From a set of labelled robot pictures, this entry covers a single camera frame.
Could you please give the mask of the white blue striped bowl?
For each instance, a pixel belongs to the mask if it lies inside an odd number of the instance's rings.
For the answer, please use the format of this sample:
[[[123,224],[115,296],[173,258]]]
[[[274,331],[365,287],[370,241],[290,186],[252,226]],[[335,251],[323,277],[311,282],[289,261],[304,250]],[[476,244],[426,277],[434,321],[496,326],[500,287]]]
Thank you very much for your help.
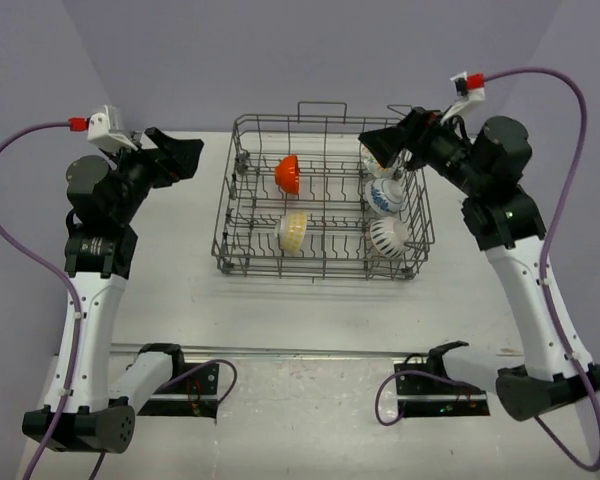
[[[372,244],[387,259],[397,259],[410,250],[411,237],[405,223],[395,217],[375,219],[369,226]]]

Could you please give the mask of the orange bowl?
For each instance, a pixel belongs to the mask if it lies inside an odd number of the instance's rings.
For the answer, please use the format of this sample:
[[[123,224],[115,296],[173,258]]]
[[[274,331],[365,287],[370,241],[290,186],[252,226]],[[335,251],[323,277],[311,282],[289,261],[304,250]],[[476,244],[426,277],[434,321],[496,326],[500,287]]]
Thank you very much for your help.
[[[298,195],[300,190],[300,168],[296,155],[284,157],[274,169],[274,181],[285,193]]]

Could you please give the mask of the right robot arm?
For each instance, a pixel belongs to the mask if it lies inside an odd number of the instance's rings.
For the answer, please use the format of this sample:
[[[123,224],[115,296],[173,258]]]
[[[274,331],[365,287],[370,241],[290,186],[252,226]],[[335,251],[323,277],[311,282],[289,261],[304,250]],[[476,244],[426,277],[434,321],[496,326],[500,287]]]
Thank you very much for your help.
[[[459,383],[493,392],[513,419],[537,419],[600,391],[600,364],[569,318],[548,262],[549,235],[519,184],[532,156],[528,132],[512,118],[495,116],[470,141],[442,117],[415,107],[397,124],[365,131],[358,140],[381,166],[408,151],[406,169],[429,166],[465,194],[464,223],[501,282],[524,359],[499,360],[456,341],[430,350],[426,380],[439,393]]]

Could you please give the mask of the grey wire dish rack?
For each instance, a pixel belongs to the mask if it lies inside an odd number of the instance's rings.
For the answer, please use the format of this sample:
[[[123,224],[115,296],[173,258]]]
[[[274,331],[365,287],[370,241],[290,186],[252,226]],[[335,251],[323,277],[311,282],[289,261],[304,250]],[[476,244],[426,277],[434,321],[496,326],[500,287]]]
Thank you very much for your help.
[[[364,197],[372,180],[361,162],[360,133],[391,126],[407,112],[352,116],[331,103],[301,102],[292,114],[243,114],[233,124],[211,254],[227,275],[411,280],[435,242],[423,172],[396,174],[404,204],[397,214],[406,224],[410,250],[397,259],[382,257],[369,226],[378,218]],[[285,193],[274,169],[296,155],[298,195]],[[305,211],[308,225],[299,254],[279,247],[279,218]]]

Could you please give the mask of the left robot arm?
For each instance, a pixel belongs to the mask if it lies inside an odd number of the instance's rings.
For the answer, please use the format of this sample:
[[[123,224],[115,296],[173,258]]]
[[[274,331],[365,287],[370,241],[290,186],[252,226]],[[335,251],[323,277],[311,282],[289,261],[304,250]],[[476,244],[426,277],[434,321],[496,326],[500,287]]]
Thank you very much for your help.
[[[53,451],[125,452],[149,398],[187,383],[181,347],[169,343],[143,346],[131,367],[109,380],[114,322],[138,241],[131,221],[151,190],[192,178],[204,148],[200,139],[175,139],[157,128],[144,134],[152,148],[135,145],[109,159],[83,156],[66,171],[64,332],[43,406],[25,413],[22,423],[26,436]]]

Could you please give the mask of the yellow checkered bowl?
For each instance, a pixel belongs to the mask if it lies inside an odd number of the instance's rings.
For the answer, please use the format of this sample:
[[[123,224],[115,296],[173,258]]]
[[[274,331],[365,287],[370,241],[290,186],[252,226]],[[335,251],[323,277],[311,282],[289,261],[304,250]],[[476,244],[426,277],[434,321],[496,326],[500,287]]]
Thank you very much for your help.
[[[307,225],[308,215],[305,211],[293,211],[281,216],[275,227],[279,247],[289,254],[299,254]]]

